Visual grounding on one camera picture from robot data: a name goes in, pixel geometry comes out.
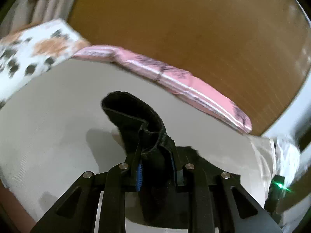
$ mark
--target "brown wooden panel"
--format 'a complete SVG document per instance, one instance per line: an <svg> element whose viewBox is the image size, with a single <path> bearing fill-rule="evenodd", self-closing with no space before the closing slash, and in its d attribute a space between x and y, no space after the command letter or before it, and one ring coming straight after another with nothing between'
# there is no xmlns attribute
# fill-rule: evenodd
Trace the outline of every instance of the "brown wooden panel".
<svg viewBox="0 0 311 233"><path fill-rule="evenodd" d="M69 24L189 70L234 101L261 134L310 68L311 32L295 0L76 0Z"/></svg>

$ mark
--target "round metal bolt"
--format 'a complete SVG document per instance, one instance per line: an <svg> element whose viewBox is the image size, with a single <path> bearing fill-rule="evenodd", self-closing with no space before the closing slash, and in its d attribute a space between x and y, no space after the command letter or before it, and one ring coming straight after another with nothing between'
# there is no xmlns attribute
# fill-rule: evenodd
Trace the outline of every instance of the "round metal bolt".
<svg viewBox="0 0 311 233"><path fill-rule="evenodd" d="M185 168L188 170L193 170L194 169L194 164L188 163L185 165Z"/></svg>
<svg viewBox="0 0 311 233"><path fill-rule="evenodd" d="M222 176L224 179L229 179L229 178L230 178L230 174L227 173L227 172L223 172L223 173L221 174L221 176Z"/></svg>
<svg viewBox="0 0 311 233"><path fill-rule="evenodd" d="M92 177L92 172L87 171L87 172L83 173L83 177L86 178L86 179Z"/></svg>
<svg viewBox="0 0 311 233"><path fill-rule="evenodd" d="M128 164L127 163L121 163L119 165L119 167L120 167L120 169L125 170L125 169L128 169Z"/></svg>

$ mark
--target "triangular cutout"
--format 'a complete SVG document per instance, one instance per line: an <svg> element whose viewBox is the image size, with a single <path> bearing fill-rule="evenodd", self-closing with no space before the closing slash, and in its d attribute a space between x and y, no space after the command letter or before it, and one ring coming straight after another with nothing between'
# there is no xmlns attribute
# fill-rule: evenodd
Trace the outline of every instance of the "triangular cutout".
<svg viewBox="0 0 311 233"><path fill-rule="evenodd" d="M237 188L233 187L231 191L241 219L257 215L257 209L246 199L243 194L240 193Z"/></svg>
<svg viewBox="0 0 311 233"><path fill-rule="evenodd" d="M82 188L77 187L67 200L57 209L56 214L66 218L72 218L75 214Z"/></svg>

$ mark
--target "gray surface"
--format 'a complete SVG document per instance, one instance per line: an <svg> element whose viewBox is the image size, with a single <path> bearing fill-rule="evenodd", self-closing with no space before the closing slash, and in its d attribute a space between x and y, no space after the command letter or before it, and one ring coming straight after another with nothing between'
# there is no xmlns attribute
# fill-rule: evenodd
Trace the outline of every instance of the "gray surface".
<svg viewBox="0 0 311 233"><path fill-rule="evenodd" d="M35 220L83 172L96 174L124 162L122 140L100 106L116 90L152 106L177 146L190 145L214 165L241 174L242 185L264 204L247 137L115 65L68 60L32 80L0 111L0 167Z"/></svg>

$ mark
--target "clear plastic bag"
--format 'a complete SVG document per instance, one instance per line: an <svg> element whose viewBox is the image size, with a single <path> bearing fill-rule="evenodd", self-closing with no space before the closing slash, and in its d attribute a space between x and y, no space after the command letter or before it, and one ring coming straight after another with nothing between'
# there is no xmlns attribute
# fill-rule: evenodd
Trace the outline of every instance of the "clear plastic bag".
<svg viewBox="0 0 311 233"><path fill-rule="evenodd" d="M276 174L284 176L287 188L293 182L299 168L300 150L293 137L282 135L276 140Z"/></svg>

